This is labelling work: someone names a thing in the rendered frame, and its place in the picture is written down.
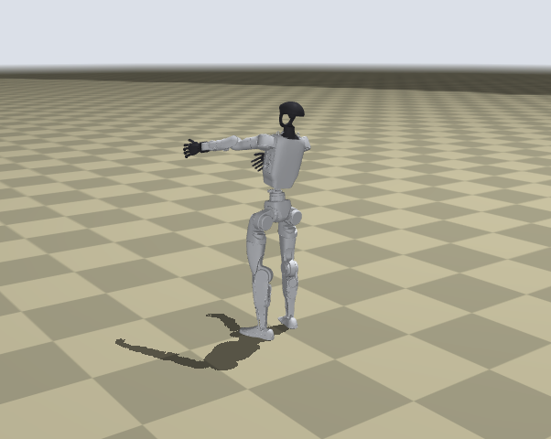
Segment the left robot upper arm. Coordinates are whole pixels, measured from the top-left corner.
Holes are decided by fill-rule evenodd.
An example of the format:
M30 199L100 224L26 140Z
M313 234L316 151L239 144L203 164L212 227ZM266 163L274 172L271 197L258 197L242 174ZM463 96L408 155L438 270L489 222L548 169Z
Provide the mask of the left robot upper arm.
M254 137L244 138L243 140L237 137L237 139L238 139L237 144L231 147L232 150L238 151L238 150L260 149L263 151L268 151L276 147L276 138L269 134L259 134Z

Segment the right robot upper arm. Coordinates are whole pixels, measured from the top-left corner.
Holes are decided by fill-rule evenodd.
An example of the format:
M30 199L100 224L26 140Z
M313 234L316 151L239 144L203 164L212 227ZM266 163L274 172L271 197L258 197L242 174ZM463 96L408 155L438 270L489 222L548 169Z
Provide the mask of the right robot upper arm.
M306 136L303 136L302 138L305 141L305 151L304 152L306 152L307 150L309 150L311 148L311 146L310 146L309 140Z

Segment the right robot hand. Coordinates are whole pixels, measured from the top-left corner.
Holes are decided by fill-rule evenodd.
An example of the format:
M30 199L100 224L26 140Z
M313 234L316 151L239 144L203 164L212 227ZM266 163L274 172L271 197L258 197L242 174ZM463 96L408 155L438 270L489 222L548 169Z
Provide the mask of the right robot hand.
M259 159L261 159L261 160L260 160L260 161L258 161L258 162L256 162L255 164L253 164L253 166L255 166L255 165L257 165L257 164L259 164L259 163L261 163L261 162L263 162L263 163L264 163L264 157L265 157L265 153L256 153L256 154L254 154L254 155L260 155L260 157L257 157L256 159L254 159L253 161L251 161L251 163L252 163L252 162L254 162L254 161L256 161L256 160L259 160ZM258 168L258 167L262 166L262 165L263 165L263 163L262 163L262 164L260 164L259 166L255 167L254 169L256 169L256 168ZM257 171L259 172L259 171L260 171L260 170L262 170L262 169L263 169L263 167L261 167L261 168L260 168L259 170L257 170Z

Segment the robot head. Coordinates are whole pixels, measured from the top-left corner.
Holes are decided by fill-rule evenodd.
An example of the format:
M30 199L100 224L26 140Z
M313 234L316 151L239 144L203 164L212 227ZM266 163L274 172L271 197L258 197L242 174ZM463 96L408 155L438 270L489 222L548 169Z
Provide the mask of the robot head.
M296 116L303 117L305 115L303 107L297 102L284 102L279 106L279 123L284 127L284 131L281 134L286 139L299 140L295 134L295 127L292 125L292 122L295 120ZM290 118L287 124L283 124L282 118L284 114L288 114Z

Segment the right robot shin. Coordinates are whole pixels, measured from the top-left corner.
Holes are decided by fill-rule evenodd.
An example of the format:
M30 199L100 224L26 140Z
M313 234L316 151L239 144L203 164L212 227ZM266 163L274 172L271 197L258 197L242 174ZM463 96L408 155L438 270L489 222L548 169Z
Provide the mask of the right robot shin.
M298 265L296 261L294 262L296 265L295 275L284 276L282 274L282 287L283 287L283 294L285 297L287 319L290 318L290 315L294 317L295 300L296 300L297 288L298 288L298 279L297 279Z

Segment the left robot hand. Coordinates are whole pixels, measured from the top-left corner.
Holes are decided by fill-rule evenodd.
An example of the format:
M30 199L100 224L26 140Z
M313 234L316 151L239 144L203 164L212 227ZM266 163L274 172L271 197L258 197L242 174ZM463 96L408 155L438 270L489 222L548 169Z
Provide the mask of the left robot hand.
M185 158L188 158L188 156L191 156L191 155L196 155L198 152L206 153L206 152L210 151L210 150L201 151L201 144L202 143L208 143L208 142L198 143L198 142L194 142L191 139L189 139L189 141L191 142L190 144L184 144L184 146L188 146L188 147L183 148L183 151L185 151L184 152ZM186 150L188 150L188 151L186 151ZM190 153L190 154L188 154L188 153Z

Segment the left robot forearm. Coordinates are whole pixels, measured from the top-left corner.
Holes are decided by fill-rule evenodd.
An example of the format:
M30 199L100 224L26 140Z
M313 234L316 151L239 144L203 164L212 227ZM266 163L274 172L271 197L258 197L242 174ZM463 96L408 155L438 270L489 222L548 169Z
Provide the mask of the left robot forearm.
M235 146L237 144L237 141L238 139L234 135L221 140L216 140L216 141L211 140L208 143L201 144L201 151L205 151L205 150L228 151L230 147Z

